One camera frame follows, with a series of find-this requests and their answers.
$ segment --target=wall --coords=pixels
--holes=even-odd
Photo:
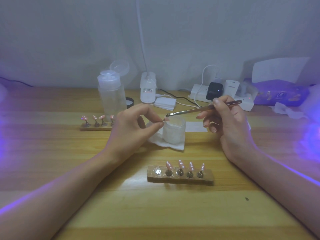
[[[277,57],[310,56],[299,83],[320,82],[320,0],[140,0],[140,7],[160,88],[191,88],[208,64],[220,67],[218,77],[240,80],[254,62]],[[36,86],[96,87],[102,69],[126,59],[124,82],[136,88],[145,69],[135,0],[0,0],[0,32],[0,76]]]

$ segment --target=black cable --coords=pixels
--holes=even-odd
[[[27,84],[27,83],[23,82],[23,81],[10,80],[10,79],[8,79],[8,78],[4,78],[4,77],[2,77],[2,76],[0,76],[0,78],[1,78],[1,79],[4,79],[4,80],[7,80],[8,82],[22,83],[22,84],[24,84],[24,85],[26,85],[26,86],[28,86],[28,87],[33,87],[33,86],[31,86],[31,85],[29,85],[29,84]]]
[[[163,89],[159,89],[159,90],[161,90],[161,91],[163,91],[163,92],[165,92],[165,93],[168,93],[168,94],[170,94],[171,96],[174,96],[176,99],[185,99],[185,100],[189,101],[190,103],[192,103],[192,104],[194,104],[194,105],[197,105],[196,103],[190,101],[190,100],[187,99],[186,97],[178,97],[178,96],[173,95],[173,94],[170,93],[170,92],[167,92],[166,90],[163,90]]]

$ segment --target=tissue pack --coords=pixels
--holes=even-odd
[[[254,104],[274,106],[276,102],[286,106],[300,106],[307,96],[309,89],[298,86],[285,80],[267,80],[252,83],[250,78],[245,81],[251,83],[258,89],[258,94],[254,99]]]

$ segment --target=white label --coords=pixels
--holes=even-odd
[[[153,89],[152,88],[144,88],[143,92],[153,92]]]

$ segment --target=white cable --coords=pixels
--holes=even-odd
[[[137,19],[138,19],[138,26],[139,26],[139,33],[140,33],[142,56],[143,56],[143,60],[144,60],[144,65],[146,66],[146,75],[149,76],[149,69],[148,69],[148,66],[146,63],[146,52],[144,50],[144,40],[143,40],[143,33],[142,33],[142,26],[141,26],[139,0],[136,0],[136,9],[137,9]]]
[[[205,69],[206,69],[207,67],[213,67],[213,66],[215,66],[215,67],[217,67],[217,68],[219,69],[218,72],[214,75],[214,77],[216,77],[217,74],[218,74],[219,71],[220,71],[220,68],[219,68],[217,65],[207,65],[207,66],[206,66],[205,68],[203,68],[203,70],[202,70],[202,82],[201,82],[201,86],[200,86],[200,88],[198,89],[198,91],[197,91],[197,93],[195,94],[194,99],[193,99],[196,105],[198,105],[198,103],[196,102],[196,97],[197,97],[197,94],[198,94],[198,92],[200,91],[200,89],[201,89],[201,87],[202,87],[202,84],[203,84],[203,73],[205,72]]]
[[[160,97],[163,97],[163,96],[168,96],[168,97],[170,97],[170,98],[172,98],[172,99],[175,99],[175,98],[171,97],[171,96],[168,95],[168,94],[160,94]],[[179,103],[178,101],[177,101],[177,103],[178,103],[178,104],[181,104],[181,105],[184,105],[184,106],[188,106],[188,107],[198,108],[197,106],[188,105],[188,104],[182,104],[182,103]]]

